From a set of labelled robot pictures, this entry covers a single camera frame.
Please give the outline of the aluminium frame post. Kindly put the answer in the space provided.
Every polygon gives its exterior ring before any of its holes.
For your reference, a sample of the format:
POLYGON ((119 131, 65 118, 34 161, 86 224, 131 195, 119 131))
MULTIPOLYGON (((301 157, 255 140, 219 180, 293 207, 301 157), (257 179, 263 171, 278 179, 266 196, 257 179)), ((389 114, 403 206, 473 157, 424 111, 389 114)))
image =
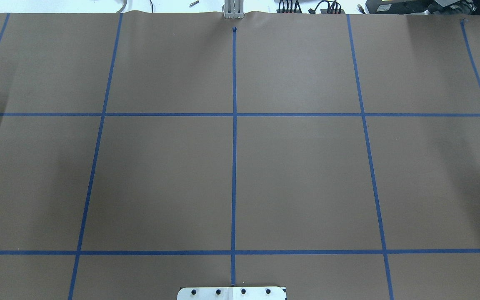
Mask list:
POLYGON ((222 12, 225 19, 243 19, 244 0, 225 0, 222 12))

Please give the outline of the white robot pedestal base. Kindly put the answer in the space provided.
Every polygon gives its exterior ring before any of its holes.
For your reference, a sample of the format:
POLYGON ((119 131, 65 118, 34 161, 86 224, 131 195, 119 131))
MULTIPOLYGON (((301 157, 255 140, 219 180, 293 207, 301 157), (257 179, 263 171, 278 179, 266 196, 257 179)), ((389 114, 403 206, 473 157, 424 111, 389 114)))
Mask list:
POLYGON ((287 292, 278 286, 186 287, 177 300, 287 300, 287 292))

